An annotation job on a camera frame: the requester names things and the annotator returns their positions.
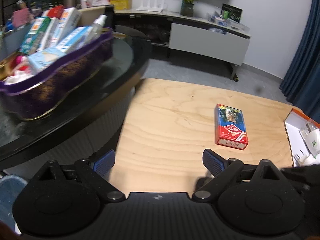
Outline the white usb charger cube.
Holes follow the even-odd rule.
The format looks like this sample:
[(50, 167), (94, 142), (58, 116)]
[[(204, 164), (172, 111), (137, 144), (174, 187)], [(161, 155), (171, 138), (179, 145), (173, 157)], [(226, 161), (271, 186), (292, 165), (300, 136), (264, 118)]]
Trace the white usb charger cube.
[(293, 155), (293, 166), (294, 167), (301, 167), (301, 166), (311, 166), (318, 164), (317, 159), (311, 154), (301, 154)]

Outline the red blue playing card box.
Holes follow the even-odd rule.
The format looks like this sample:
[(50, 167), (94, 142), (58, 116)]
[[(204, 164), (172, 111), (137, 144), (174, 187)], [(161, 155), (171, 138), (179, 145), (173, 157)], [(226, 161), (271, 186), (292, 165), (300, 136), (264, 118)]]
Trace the red blue playing card box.
[(217, 104), (215, 107), (215, 143), (244, 150), (248, 135), (243, 113), (240, 109)]

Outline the white repellent heater with bottle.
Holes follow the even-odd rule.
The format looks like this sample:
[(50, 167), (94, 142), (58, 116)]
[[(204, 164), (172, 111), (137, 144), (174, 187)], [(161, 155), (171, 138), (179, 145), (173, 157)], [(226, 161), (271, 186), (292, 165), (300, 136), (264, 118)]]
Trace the white repellent heater with bottle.
[(308, 151), (314, 156), (317, 157), (319, 155), (319, 138), (320, 138), (320, 130), (316, 126), (316, 123), (309, 119), (305, 125), (299, 131), (302, 139)]

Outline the orange white cardboard box lid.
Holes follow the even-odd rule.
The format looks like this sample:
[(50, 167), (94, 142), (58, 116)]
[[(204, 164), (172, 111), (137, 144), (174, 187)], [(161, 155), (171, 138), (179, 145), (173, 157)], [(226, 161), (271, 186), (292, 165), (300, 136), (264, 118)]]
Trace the orange white cardboard box lid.
[(293, 166), (319, 165), (319, 124), (293, 108), (284, 125)]

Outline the black round glass table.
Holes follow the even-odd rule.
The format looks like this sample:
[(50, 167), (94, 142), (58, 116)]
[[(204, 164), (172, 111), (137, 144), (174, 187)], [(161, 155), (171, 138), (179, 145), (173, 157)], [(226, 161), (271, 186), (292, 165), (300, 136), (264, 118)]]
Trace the black round glass table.
[(119, 132), (152, 44), (135, 29), (117, 30), (125, 38), (113, 38), (113, 56), (47, 115), (22, 120), (1, 107), (2, 171), (32, 177), (48, 160), (71, 164), (89, 157)]

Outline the blue trash bin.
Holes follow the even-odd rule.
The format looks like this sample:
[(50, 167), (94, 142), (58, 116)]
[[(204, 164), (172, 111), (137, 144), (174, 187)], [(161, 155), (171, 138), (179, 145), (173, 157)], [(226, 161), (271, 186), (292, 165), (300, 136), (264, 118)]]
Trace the blue trash bin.
[(1, 222), (6, 224), (14, 233), (20, 235), (20, 230), (12, 214), (12, 206), (18, 195), (27, 185), (27, 181), (16, 175), (7, 175), (0, 182), (0, 215)]

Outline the purple ornate storage tin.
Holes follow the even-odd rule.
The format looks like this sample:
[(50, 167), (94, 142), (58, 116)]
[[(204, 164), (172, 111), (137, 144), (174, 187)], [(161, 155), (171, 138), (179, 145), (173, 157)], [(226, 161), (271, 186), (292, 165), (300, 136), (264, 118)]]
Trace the purple ornate storage tin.
[(55, 109), (69, 93), (99, 72), (113, 56), (113, 30), (104, 28), (99, 38), (53, 62), (21, 82), (1, 82), (1, 107), (22, 120), (35, 120)]

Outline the dark blue curtain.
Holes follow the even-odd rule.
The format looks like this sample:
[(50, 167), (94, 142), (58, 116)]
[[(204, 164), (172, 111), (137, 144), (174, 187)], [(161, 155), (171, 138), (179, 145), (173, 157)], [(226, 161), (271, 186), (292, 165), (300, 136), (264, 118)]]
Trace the dark blue curtain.
[(296, 54), (280, 84), (286, 100), (319, 122), (319, 0), (312, 0)]

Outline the white tv console cabinet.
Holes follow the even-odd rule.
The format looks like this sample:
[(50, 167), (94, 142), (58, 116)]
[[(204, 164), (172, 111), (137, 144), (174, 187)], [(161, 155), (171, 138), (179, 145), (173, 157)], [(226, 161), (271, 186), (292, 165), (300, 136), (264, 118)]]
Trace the white tv console cabinet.
[(140, 31), (154, 46), (165, 47), (169, 53), (179, 50), (223, 61), (231, 68), (231, 80), (239, 80), (236, 70), (251, 38), (249, 28), (241, 23), (216, 15), (199, 18), (138, 9), (117, 10), (114, 20), (116, 25)]

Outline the black green display box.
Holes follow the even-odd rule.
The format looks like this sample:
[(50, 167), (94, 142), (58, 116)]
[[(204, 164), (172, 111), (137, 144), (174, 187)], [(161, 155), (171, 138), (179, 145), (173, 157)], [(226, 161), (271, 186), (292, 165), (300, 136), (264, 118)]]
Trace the black green display box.
[(237, 23), (240, 23), (242, 9), (223, 3), (221, 8), (221, 16), (223, 19), (231, 19)]

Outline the yellow box on console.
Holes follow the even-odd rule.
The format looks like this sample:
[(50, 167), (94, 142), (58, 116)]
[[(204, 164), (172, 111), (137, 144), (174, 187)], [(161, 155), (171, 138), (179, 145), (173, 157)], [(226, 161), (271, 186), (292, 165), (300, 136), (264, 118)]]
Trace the yellow box on console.
[(115, 10), (131, 10), (132, 0), (110, 0), (110, 4)]

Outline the white wifi router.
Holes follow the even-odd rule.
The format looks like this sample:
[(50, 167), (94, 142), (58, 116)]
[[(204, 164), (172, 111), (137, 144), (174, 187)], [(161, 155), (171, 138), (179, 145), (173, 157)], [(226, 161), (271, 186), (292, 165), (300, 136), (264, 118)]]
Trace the white wifi router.
[(165, 0), (140, 0), (138, 11), (162, 12)]

